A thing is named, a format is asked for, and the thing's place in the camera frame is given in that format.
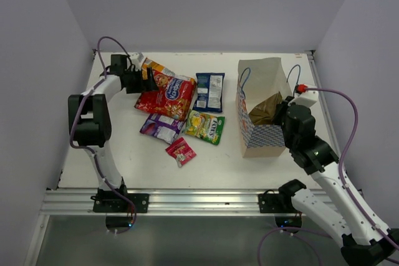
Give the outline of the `orange snack packet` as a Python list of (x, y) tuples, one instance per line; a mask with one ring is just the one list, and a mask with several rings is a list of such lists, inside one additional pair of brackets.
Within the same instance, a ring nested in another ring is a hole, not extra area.
[(157, 71), (167, 76), (174, 77), (175, 73), (168, 69), (167, 67), (150, 60), (148, 57), (142, 63), (142, 77), (144, 80), (148, 79), (147, 69), (152, 69), (152, 71)]

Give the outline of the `red cookie snack bag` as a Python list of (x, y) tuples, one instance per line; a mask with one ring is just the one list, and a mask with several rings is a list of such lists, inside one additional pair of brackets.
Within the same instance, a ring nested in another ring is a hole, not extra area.
[(195, 94), (195, 79), (182, 75), (171, 76), (156, 70), (153, 75), (158, 91), (143, 92), (134, 107), (146, 113), (184, 121)]

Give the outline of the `light blue chips bag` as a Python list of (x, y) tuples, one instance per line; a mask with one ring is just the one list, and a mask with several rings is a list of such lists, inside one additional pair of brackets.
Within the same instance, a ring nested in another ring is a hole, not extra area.
[(249, 117), (253, 125), (273, 125), (277, 106), (282, 103), (282, 95), (277, 92), (257, 104), (250, 112)]

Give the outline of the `blue checkered paper bag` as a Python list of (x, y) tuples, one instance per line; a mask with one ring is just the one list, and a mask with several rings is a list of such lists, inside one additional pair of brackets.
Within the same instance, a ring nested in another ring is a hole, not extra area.
[(271, 97), (292, 95), (280, 57), (240, 60), (236, 90), (241, 154), (243, 158), (271, 158), (286, 149), (281, 127), (257, 125), (250, 113)]

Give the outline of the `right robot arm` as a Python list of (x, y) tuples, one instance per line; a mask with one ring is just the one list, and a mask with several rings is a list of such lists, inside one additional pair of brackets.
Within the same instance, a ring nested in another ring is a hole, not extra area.
[(389, 228), (339, 171), (338, 156), (315, 133), (310, 108), (291, 104), (291, 100), (288, 97), (277, 106), (274, 121), (282, 128), (294, 162), (317, 182), (335, 207), (317, 200), (297, 179), (279, 188), (279, 207), (311, 218), (335, 241), (348, 265), (378, 265), (396, 250), (398, 229)]

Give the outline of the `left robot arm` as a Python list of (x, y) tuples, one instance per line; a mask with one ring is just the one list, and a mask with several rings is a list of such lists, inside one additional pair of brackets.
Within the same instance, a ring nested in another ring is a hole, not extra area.
[(88, 154), (99, 181), (99, 192), (111, 192), (107, 203), (118, 212), (129, 206), (130, 197), (109, 145), (112, 122), (108, 103), (122, 91), (137, 94), (158, 90), (152, 70), (142, 69), (144, 62), (141, 52), (112, 54), (110, 65), (92, 87), (68, 97), (70, 146)]

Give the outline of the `green Fox's candy bag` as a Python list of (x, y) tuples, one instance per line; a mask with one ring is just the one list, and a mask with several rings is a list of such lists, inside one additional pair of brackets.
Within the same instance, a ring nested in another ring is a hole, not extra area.
[(225, 123), (224, 116), (191, 110), (186, 120), (183, 133), (194, 136), (212, 145), (219, 145)]

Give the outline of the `purple white snack packet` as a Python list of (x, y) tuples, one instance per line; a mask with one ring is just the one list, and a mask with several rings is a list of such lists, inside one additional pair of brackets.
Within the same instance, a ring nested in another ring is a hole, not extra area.
[(184, 121), (152, 113), (141, 127), (140, 133), (152, 136), (171, 145), (177, 139), (184, 124)]

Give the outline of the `dark blue snack packet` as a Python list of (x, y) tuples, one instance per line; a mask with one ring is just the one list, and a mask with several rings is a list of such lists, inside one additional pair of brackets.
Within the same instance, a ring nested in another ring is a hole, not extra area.
[(198, 112), (223, 112), (225, 73), (196, 73), (197, 98), (193, 109)]

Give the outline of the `small red candy packet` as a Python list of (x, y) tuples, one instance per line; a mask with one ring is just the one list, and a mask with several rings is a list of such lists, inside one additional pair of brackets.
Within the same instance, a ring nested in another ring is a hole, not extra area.
[(177, 138), (165, 151), (175, 159), (179, 168), (196, 157), (196, 153), (183, 137)]

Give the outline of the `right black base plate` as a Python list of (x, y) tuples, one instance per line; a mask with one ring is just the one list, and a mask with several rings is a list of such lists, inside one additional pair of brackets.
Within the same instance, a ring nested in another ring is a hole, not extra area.
[(294, 209), (291, 199), (285, 194), (280, 194), (269, 189), (257, 195), (259, 212), (272, 214), (278, 228), (302, 227), (302, 213)]

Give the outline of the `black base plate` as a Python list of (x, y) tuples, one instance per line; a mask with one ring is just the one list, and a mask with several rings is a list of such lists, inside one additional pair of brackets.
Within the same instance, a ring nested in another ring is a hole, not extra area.
[(105, 218), (107, 229), (130, 229), (136, 222), (137, 214), (148, 212), (149, 194), (128, 193), (126, 197), (133, 202), (134, 207), (114, 193), (108, 197), (99, 195), (90, 197), (94, 202), (93, 211), (107, 215)]
[(291, 199), (285, 194), (280, 194), (269, 189), (257, 195), (259, 212), (272, 214), (278, 228), (302, 227), (302, 213), (294, 209)]

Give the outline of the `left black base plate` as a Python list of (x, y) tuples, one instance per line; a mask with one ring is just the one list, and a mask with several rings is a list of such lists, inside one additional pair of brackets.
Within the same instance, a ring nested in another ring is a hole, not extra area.
[(126, 197), (133, 202), (134, 207), (114, 193), (108, 197), (99, 195), (90, 197), (94, 202), (93, 211), (107, 215), (105, 218), (107, 229), (130, 229), (136, 222), (137, 214), (148, 212), (149, 194), (128, 193)]

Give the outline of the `aluminium mounting rail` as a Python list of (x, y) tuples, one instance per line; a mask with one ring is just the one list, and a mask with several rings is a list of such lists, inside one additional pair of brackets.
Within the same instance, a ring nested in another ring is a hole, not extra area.
[[(261, 189), (131, 189), (149, 195), (144, 216), (261, 216)], [(95, 189), (46, 191), (39, 213), (48, 216), (94, 215)]]

